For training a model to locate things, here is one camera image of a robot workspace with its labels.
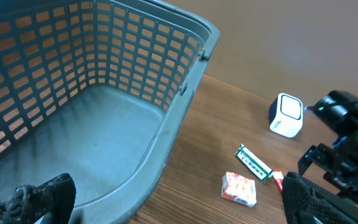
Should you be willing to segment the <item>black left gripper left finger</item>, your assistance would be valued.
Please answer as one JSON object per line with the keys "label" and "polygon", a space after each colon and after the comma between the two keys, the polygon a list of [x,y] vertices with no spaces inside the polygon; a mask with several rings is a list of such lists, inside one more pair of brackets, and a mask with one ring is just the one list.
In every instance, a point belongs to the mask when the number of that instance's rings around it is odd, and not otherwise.
{"label": "black left gripper left finger", "polygon": [[75,183],[68,173],[60,174],[36,187],[18,186],[0,201],[0,224],[64,223],[70,221],[76,199]]}

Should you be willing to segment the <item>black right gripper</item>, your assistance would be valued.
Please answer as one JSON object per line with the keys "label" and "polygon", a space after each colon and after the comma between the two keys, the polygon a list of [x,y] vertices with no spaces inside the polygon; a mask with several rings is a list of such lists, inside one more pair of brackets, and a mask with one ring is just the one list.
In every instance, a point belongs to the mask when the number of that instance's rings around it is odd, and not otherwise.
{"label": "black right gripper", "polygon": [[358,204],[358,166],[323,143],[312,145],[303,154],[298,161],[298,173],[303,175],[312,164],[325,171],[323,178],[339,189],[338,197]]}

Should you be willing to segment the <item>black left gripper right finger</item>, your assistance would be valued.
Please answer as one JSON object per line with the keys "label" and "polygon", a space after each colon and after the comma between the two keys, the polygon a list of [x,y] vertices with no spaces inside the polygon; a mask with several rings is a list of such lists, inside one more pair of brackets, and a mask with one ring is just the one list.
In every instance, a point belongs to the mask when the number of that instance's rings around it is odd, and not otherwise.
{"label": "black left gripper right finger", "polygon": [[283,179],[282,200],[287,223],[358,223],[358,206],[326,189],[288,172]]}

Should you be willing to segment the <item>red snack stick packet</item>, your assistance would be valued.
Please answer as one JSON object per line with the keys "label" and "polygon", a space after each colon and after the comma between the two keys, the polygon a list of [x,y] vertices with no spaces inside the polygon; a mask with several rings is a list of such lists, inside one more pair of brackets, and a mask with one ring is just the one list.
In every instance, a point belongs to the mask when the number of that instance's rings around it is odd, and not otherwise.
{"label": "red snack stick packet", "polygon": [[282,171],[280,169],[274,169],[272,177],[273,177],[273,179],[274,179],[274,181],[275,181],[280,193],[282,193],[283,180],[284,180],[284,176],[282,174]]}

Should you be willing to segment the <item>green white gum box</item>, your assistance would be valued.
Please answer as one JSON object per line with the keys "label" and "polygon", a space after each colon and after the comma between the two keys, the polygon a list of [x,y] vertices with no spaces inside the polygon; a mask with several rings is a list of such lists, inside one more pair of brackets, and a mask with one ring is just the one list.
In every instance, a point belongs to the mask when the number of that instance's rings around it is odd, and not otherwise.
{"label": "green white gum box", "polygon": [[246,148],[245,145],[240,144],[239,149],[235,153],[235,157],[245,165],[261,183],[264,184],[271,178],[273,170]]}

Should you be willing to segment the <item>red white tissue pack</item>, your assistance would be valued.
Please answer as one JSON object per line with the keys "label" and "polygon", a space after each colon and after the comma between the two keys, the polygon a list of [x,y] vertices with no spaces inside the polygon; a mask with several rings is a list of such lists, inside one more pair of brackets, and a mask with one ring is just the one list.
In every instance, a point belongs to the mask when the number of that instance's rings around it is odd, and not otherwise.
{"label": "red white tissue pack", "polygon": [[257,203],[255,181],[234,172],[226,172],[222,177],[221,197],[253,207]]}

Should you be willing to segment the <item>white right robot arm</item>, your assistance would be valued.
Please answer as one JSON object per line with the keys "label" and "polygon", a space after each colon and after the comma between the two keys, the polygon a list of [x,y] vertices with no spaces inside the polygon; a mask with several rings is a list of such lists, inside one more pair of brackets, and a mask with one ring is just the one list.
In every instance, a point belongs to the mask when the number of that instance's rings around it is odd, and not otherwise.
{"label": "white right robot arm", "polygon": [[334,131],[337,139],[331,146],[312,145],[298,161],[298,173],[303,175],[316,164],[325,170],[323,178],[339,189],[338,197],[358,204],[358,97],[333,90],[305,109]]}

